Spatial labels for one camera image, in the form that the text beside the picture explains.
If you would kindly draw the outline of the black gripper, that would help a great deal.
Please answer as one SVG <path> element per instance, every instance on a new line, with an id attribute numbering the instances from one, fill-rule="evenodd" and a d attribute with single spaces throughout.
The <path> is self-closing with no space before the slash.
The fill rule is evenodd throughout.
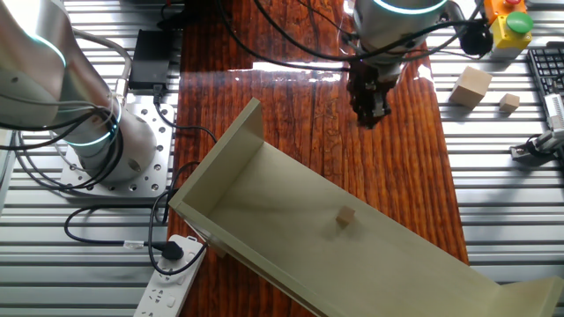
<path id="1" fill-rule="evenodd" d="M 371 129 L 391 113 L 387 94 L 396 83 L 395 64 L 350 63 L 347 91 L 351 95 L 352 110 L 357 115 L 360 127 Z M 367 100 L 368 97 L 373 100 L 371 112 L 372 104 Z"/>

